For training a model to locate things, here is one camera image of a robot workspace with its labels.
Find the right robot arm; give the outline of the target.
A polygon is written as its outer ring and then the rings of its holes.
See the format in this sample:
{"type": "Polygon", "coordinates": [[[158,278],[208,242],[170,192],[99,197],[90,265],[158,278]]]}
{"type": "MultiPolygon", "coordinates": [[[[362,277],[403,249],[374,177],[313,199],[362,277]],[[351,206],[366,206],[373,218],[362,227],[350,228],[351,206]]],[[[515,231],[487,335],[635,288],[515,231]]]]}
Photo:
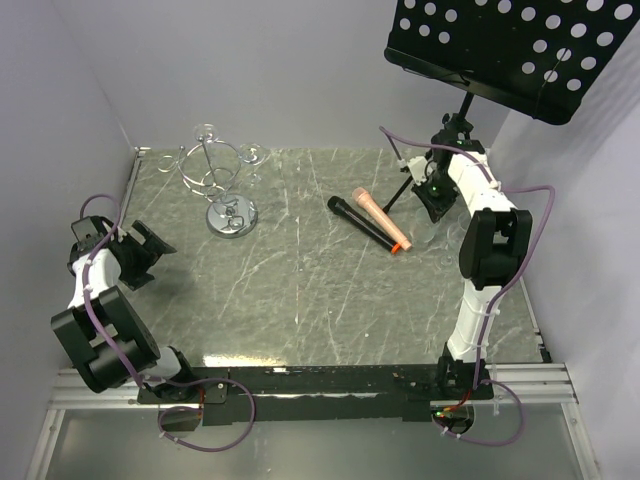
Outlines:
{"type": "Polygon", "coordinates": [[[488,332],[501,297],[524,266],[533,218],[509,200],[479,142],[455,140],[451,145],[426,148],[425,159],[410,160],[408,168],[414,180],[412,191],[430,220],[439,222],[459,198],[470,215],[458,251],[464,279],[462,302],[443,351],[446,368],[436,375],[439,392],[454,399],[480,386],[488,332]]]}

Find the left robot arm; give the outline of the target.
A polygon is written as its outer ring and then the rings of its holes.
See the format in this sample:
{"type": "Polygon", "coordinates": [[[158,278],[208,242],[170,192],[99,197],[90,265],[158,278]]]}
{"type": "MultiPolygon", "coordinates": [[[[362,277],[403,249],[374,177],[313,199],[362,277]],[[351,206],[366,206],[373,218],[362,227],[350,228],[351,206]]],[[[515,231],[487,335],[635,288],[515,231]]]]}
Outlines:
{"type": "Polygon", "coordinates": [[[141,240],[103,216],[81,218],[71,229],[74,294],[51,327],[86,386],[102,393],[134,380],[161,398],[192,398],[198,379],[189,362],[176,348],[158,346],[119,288],[135,291],[151,282],[148,270],[176,249],[139,220],[132,230],[141,240]]]}

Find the black perforated music stand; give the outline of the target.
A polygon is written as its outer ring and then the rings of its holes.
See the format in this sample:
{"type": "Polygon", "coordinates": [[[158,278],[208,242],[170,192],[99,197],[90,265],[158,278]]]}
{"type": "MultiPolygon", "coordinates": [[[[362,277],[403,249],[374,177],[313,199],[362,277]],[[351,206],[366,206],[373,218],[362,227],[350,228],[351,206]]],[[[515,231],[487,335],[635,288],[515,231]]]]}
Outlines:
{"type": "Polygon", "coordinates": [[[399,1],[384,57],[465,93],[427,149],[476,141],[476,97],[568,124],[638,21],[636,1],[399,1]]]}

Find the pink microphone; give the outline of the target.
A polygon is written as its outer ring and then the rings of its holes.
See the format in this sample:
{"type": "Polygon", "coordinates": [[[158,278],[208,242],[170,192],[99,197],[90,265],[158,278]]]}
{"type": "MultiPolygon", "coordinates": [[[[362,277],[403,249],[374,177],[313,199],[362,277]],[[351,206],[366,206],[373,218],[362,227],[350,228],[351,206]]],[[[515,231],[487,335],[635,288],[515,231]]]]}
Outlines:
{"type": "Polygon", "coordinates": [[[382,210],[369,191],[363,187],[358,187],[353,190],[352,198],[359,207],[364,209],[378,223],[378,225],[381,226],[397,244],[400,245],[401,249],[409,251],[412,248],[412,243],[409,241],[407,236],[391,220],[388,214],[382,210]]]}

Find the chrome wine glass rack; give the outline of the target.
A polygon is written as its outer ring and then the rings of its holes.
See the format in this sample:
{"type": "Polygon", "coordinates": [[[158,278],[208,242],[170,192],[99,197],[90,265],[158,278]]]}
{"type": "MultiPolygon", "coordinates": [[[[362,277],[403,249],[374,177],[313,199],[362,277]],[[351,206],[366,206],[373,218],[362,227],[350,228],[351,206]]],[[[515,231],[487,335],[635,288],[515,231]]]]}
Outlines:
{"type": "Polygon", "coordinates": [[[205,223],[211,233],[224,239],[249,234],[259,219],[254,200],[240,192],[250,172],[241,161],[242,145],[220,138],[209,144],[195,140],[194,146],[180,146],[177,153],[162,156],[156,165],[161,173],[177,174],[190,193],[208,203],[205,223]]]}

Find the black microphone orange end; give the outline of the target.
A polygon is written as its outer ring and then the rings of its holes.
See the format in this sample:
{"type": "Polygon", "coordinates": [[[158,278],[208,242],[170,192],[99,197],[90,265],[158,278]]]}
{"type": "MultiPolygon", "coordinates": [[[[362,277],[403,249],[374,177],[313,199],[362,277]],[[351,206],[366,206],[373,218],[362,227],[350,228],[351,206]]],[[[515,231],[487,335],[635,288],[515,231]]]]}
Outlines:
{"type": "Polygon", "coordinates": [[[331,212],[353,225],[386,251],[391,254],[400,251],[401,245],[397,241],[354,210],[343,198],[332,196],[327,201],[327,206],[331,212]]]}

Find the aluminium frame rail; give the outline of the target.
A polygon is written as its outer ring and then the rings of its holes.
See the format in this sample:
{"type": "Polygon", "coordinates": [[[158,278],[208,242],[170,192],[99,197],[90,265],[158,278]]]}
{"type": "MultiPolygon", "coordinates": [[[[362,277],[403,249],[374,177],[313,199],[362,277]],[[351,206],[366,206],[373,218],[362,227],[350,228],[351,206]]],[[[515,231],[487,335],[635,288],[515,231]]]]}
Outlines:
{"type": "MultiPolygon", "coordinates": [[[[129,382],[102,393],[92,392],[72,370],[62,370],[48,402],[51,409],[153,408],[157,405],[195,406],[200,400],[224,404],[243,391],[224,378],[245,386],[256,400],[429,400],[434,405],[454,404],[471,390],[473,372],[456,379],[451,372],[437,374],[433,365],[356,366],[240,366],[197,367],[195,373],[211,378],[203,387],[159,397],[129,382]]],[[[575,403],[577,396],[562,364],[491,364],[481,372],[487,385],[471,391],[472,402],[505,402],[514,392],[523,403],[575,403]]]]}

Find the clear wine glass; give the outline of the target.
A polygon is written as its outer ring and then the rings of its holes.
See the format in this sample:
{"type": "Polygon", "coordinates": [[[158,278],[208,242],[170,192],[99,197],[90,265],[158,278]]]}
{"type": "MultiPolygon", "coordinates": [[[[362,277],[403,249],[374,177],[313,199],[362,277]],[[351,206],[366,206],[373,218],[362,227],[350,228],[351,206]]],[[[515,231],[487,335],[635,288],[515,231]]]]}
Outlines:
{"type": "Polygon", "coordinates": [[[410,222],[410,240],[414,247],[430,244],[443,229],[442,220],[433,222],[424,207],[419,207],[410,222]]]}
{"type": "Polygon", "coordinates": [[[219,139],[219,132],[213,124],[201,123],[194,127],[194,138],[200,144],[214,143],[219,139]]]}
{"type": "Polygon", "coordinates": [[[261,180],[257,173],[257,167],[266,159],[266,150],[259,144],[243,144],[240,148],[241,161],[250,168],[247,180],[250,185],[255,185],[261,180]]]}
{"type": "Polygon", "coordinates": [[[437,264],[441,267],[454,267],[458,264],[459,251],[466,234],[466,227],[453,222],[443,227],[436,236],[437,264]]]}

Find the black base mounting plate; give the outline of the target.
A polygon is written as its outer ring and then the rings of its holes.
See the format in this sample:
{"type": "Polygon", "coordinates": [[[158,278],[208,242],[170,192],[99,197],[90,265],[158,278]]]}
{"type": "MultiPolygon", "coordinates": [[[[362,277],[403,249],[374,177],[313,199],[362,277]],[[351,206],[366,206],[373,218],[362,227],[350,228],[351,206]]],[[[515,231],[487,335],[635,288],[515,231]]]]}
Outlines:
{"type": "Polygon", "coordinates": [[[438,364],[196,367],[200,378],[215,378],[210,385],[186,387],[175,395],[159,397],[141,390],[137,402],[151,405],[203,406],[205,426],[231,425],[250,418],[246,398],[251,393],[257,422],[400,419],[429,422],[438,404],[457,403],[465,394],[472,400],[491,400],[489,385],[464,390],[449,369],[438,364]],[[230,379],[227,385],[219,378],[230,379]]]}

